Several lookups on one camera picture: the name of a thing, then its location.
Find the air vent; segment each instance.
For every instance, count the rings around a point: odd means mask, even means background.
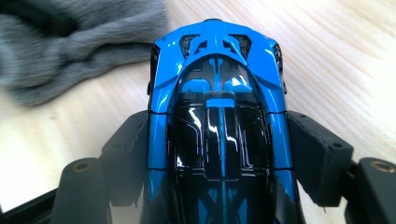
[[[190,42],[198,35],[184,35],[180,39],[180,48],[183,53],[184,60],[186,60],[190,55]]]
[[[231,35],[231,36],[238,40],[239,47],[241,48],[241,53],[244,56],[244,58],[247,59],[251,47],[250,39],[245,35]]]

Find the knit fabric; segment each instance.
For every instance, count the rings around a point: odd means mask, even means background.
[[[78,23],[67,37],[43,36],[0,15],[0,85],[19,104],[39,105],[111,68],[149,59],[167,33],[160,0],[50,0]]]

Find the wooden table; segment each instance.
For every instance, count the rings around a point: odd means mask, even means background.
[[[277,40],[284,55],[289,109],[346,139],[355,147],[354,160],[396,162],[394,2],[166,2],[171,30],[221,18]],[[69,162],[98,157],[121,124],[147,108],[148,81],[148,62],[125,65],[35,107],[15,105],[0,89],[3,210],[56,188]],[[307,223],[344,222],[345,202],[325,213],[302,191],[301,197]],[[138,215],[130,218],[134,223]]]

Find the gray cloth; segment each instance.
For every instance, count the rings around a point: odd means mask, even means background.
[[[76,20],[74,33],[47,37],[0,15],[0,86],[19,104],[43,104],[81,80],[147,60],[152,43],[167,32],[160,0],[49,2]]]

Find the blue car body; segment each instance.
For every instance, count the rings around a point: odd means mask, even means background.
[[[158,39],[150,66],[142,222],[304,220],[275,40],[207,20]]]

